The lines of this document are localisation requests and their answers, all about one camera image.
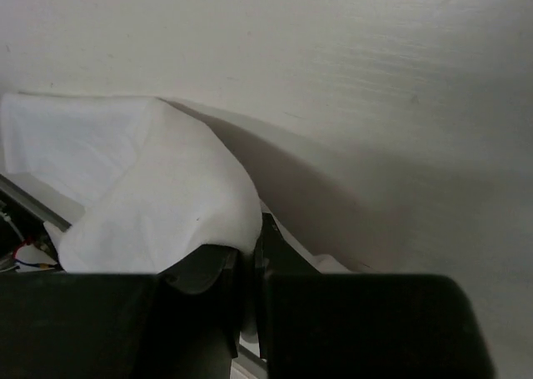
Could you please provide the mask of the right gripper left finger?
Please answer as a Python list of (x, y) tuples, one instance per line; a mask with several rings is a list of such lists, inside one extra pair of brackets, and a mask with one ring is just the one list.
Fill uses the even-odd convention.
[(241, 258), (205, 245), (159, 274), (1, 277), (4, 378), (227, 378)]

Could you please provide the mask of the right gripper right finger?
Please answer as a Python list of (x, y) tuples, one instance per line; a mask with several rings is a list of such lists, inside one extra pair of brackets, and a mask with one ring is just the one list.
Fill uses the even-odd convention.
[(271, 378), (492, 378), (473, 307), (449, 277), (321, 273), (262, 217), (254, 252)]

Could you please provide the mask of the white skirt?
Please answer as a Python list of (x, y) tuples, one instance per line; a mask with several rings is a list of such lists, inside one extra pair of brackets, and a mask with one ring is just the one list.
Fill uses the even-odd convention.
[(250, 258), (266, 211), (204, 122), (154, 97), (1, 101), (5, 168), (84, 207), (57, 251), (70, 273), (160, 273), (203, 245)]

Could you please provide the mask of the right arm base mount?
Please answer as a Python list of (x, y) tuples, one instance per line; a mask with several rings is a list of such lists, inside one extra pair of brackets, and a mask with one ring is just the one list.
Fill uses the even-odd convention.
[(1, 273), (62, 270), (52, 238), (70, 227), (64, 219), (5, 177), (1, 178)]

